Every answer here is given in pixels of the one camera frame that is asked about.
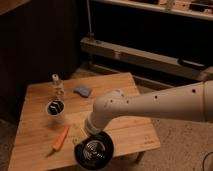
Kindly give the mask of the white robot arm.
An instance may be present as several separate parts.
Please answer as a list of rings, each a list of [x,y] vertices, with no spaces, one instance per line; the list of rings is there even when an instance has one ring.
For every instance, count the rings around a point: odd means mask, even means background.
[[[119,89],[101,95],[94,100],[84,128],[76,128],[74,144],[99,134],[121,116],[213,123],[213,80],[137,96],[125,96]]]

